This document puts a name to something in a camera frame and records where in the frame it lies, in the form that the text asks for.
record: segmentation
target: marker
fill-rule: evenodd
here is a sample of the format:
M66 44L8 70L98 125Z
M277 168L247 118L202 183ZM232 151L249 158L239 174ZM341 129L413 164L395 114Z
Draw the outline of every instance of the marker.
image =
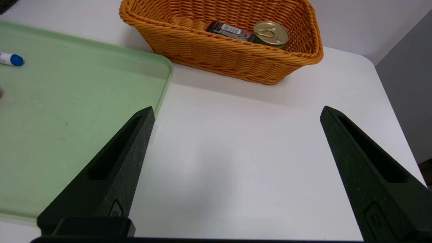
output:
M0 63L11 66L22 66L24 59L17 54L0 52Z

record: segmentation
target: pull tab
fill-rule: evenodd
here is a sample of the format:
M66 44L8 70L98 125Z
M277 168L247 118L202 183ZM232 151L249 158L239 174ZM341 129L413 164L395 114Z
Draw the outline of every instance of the pull tab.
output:
M274 38L276 36L276 32L272 29L257 29L256 34L267 38Z

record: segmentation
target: barcode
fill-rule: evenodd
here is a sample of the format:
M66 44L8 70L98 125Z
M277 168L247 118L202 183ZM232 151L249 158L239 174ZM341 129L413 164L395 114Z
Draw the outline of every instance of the barcode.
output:
M229 26L226 24L222 25L221 29L227 30L227 31L235 33L237 35L239 35L241 33L241 29L238 29L236 27L232 27L232 26Z

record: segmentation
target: white wall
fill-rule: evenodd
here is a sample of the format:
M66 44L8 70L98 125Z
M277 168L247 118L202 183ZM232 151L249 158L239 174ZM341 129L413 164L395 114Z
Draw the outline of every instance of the white wall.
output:
M376 65L417 163L432 159L432 11Z
M323 44L375 65L432 9L432 0L309 0Z

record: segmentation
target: can lid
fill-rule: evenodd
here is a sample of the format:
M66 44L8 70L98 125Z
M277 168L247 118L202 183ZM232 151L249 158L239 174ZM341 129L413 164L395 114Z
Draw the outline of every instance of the can lid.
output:
M273 21L259 21L254 25L255 35L268 45L280 46L288 42L289 33L285 27Z

